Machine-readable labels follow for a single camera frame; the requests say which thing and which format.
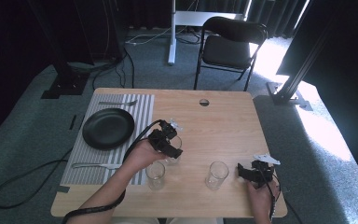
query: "wrist-mounted device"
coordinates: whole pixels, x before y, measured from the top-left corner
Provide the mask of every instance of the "wrist-mounted device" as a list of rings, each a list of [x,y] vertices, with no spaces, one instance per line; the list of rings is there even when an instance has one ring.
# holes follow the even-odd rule
[[[258,187],[262,187],[265,183],[273,179],[274,167],[269,167],[269,163],[276,165],[281,163],[269,155],[255,155],[254,158],[255,161],[252,161],[252,170],[247,170],[238,163],[238,175],[244,179],[255,182]]]
[[[153,132],[147,136],[147,140],[156,151],[161,151],[165,155],[177,159],[183,150],[171,145],[170,140],[177,135],[175,128],[165,120],[161,120],[159,126],[161,130],[153,130]]]
[[[252,161],[252,170],[247,170],[238,163],[238,175],[244,179],[257,183],[259,188],[262,187],[266,181],[269,182],[272,180],[273,173],[274,167],[269,167],[269,164],[263,161]]]

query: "fork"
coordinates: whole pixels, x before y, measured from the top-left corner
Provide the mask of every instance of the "fork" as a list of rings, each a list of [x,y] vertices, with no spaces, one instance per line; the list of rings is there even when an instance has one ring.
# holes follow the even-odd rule
[[[138,102],[138,100],[125,102],[125,103],[100,101],[98,104],[99,105],[127,105],[127,106],[132,106],[132,105],[136,105],[137,102]]]
[[[120,164],[103,164],[103,163],[86,163],[86,162],[78,162],[78,163],[73,163],[71,165],[71,167],[73,169],[75,168],[79,168],[79,167],[103,167],[109,170],[116,170],[118,169],[121,165]]]

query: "plate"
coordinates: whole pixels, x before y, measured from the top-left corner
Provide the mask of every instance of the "plate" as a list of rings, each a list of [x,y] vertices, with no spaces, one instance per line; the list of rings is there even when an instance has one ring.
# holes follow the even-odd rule
[[[83,126],[83,139],[97,149],[118,147],[133,133],[135,121],[132,115],[119,108],[107,108],[89,117]]]

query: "glass cup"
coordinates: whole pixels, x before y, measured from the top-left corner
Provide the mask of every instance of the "glass cup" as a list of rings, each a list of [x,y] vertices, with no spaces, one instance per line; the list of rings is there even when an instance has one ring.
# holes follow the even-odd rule
[[[209,189],[220,189],[226,177],[228,176],[228,167],[222,161],[214,161],[209,167],[208,176],[205,178],[205,184]]]
[[[155,161],[146,167],[147,185],[151,189],[162,189],[164,187],[165,166]]]
[[[173,139],[170,140],[171,146],[173,146],[176,149],[180,149],[182,147],[182,139],[176,135]],[[167,165],[173,165],[179,162],[181,157],[178,157],[177,159],[168,157],[164,160],[164,163]]]

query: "placemat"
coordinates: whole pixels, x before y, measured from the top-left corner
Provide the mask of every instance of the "placemat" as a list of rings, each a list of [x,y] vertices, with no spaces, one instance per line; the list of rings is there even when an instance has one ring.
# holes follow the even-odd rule
[[[138,103],[133,106],[126,105],[99,105],[101,101],[107,102],[130,102],[138,100]],[[61,184],[71,185],[101,185],[115,172],[115,170],[108,170],[103,167],[82,167],[71,168],[71,165],[76,162],[92,162],[92,163],[112,163],[121,164],[124,154],[135,140],[135,138],[143,131],[147,125],[152,122],[154,105],[154,95],[148,94],[94,94],[89,103],[89,108],[86,112],[85,118],[81,125],[79,134],[74,144],[73,151],[66,165],[62,176]],[[82,129],[86,120],[95,112],[106,108],[121,108],[128,111],[135,120],[135,129],[127,142],[113,150],[98,150],[87,145],[83,139]],[[132,180],[132,185],[145,184],[145,169],[138,172]]]

